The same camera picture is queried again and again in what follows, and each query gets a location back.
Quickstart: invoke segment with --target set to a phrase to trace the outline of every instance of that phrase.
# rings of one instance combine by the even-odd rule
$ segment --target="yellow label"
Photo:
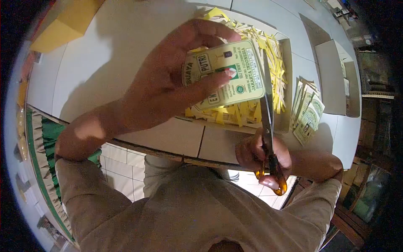
[[[188,54],[183,64],[182,83],[187,87],[209,74],[222,71],[231,73],[229,84],[195,104],[198,110],[259,99],[264,95],[262,69],[249,40]]]

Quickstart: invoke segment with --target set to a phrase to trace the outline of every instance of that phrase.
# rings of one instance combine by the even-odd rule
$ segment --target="scissor blade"
[[[272,79],[270,77],[270,67],[267,60],[266,50],[263,50],[263,66],[264,66],[264,79],[266,94],[260,98],[260,106],[262,110],[262,124],[266,131],[263,136],[263,141],[266,145],[267,153],[273,154],[273,91],[272,91]]]

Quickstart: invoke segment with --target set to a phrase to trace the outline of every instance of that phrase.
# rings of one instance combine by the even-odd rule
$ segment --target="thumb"
[[[272,175],[265,175],[259,179],[259,184],[267,186],[270,189],[278,189],[279,185]]]
[[[180,98],[177,105],[182,108],[190,107],[210,96],[219,88],[228,84],[230,77],[226,72],[213,73],[203,77],[201,80],[190,84],[188,87],[181,87],[173,95]]]

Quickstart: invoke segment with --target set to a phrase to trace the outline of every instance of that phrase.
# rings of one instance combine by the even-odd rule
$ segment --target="hand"
[[[263,151],[262,140],[263,128],[257,129],[254,136],[243,139],[235,147],[235,155],[238,163],[251,170],[260,170],[261,162],[264,161],[266,155]],[[287,180],[291,174],[291,157],[287,146],[279,138],[273,137],[273,150],[277,155],[278,162]],[[271,189],[278,189],[278,183],[272,175],[265,175],[259,179],[259,183]]]
[[[157,126],[179,115],[228,84],[227,73],[214,73],[189,87],[182,84],[186,53],[241,40],[231,28],[201,19],[190,20],[168,34],[147,56],[131,87],[120,100],[122,122],[129,131]]]

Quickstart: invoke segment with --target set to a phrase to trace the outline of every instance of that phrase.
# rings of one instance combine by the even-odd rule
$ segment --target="scissors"
[[[265,83],[271,84],[270,70],[267,61],[267,57],[263,57],[264,68],[265,68]],[[285,180],[283,171],[281,170],[280,164],[278,162],[277,156],[273,151],[273,134],[274,134],[274,113],[273,113],[273,90],[271,88],[266,88],[266,94],[260,98],[260,107],[262,110],[262,124],[263,124],[263,150],[266,154],[264,161],[261,162],[260,170],[255,171],[255,176],[260,179],[269,173],[274,177],[278,183],[278,188],[273,189],[273,192],[282,196],[287,191],[287,182]]]

